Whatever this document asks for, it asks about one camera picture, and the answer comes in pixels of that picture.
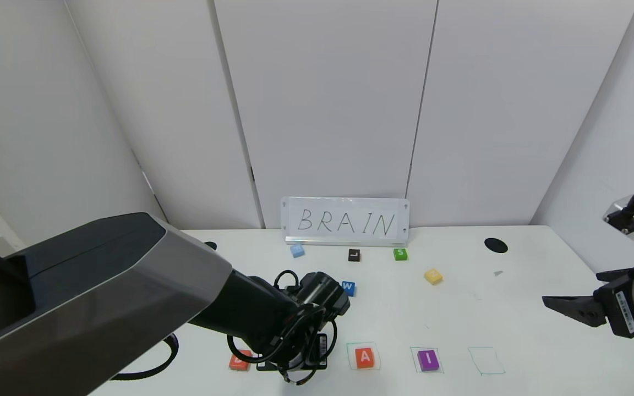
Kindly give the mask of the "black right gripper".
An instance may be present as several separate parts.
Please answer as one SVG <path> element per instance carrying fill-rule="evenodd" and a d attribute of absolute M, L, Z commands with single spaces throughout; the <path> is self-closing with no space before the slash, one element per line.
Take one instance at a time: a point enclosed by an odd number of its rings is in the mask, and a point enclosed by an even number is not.
<path fill-rule="evenodd" d="M 590 327 L 606 324 L 614 335 L 634 338 L 634 267 L 599 272 L 594 296 L 543 296 L 546 308 Z"/>

